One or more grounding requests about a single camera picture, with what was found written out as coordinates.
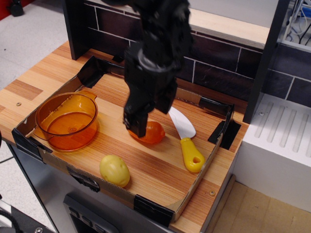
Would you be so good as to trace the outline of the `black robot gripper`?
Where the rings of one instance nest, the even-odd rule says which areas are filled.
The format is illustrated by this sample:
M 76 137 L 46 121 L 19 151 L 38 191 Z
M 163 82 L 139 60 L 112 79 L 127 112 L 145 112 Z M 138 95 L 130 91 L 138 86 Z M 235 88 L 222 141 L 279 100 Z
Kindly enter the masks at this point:
M 160 66 L 143 54 L 142 43 L 134 43 L 125 53 L 125 82 L 130 94 L 124 107 L 123 122 L 138 138 L 146 135 L 148 113 L 158 109 L 167 114 L 177 91 L 176 73 L 181 60 Z

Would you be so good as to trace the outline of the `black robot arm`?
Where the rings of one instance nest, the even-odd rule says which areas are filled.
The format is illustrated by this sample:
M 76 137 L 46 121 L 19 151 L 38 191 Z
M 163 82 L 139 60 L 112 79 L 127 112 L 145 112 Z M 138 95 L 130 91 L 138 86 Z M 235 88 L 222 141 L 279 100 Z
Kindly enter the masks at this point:
M 129 97 L 123 122 L 138 137 L 146 134 L 148 114 L 167 114 L 177 91 L 176 73 L 191 50 L 187 0 L 106 0 L 110 6 L 128 5 L 140 15 L 142 41 L 125 52 L 124 80 Z

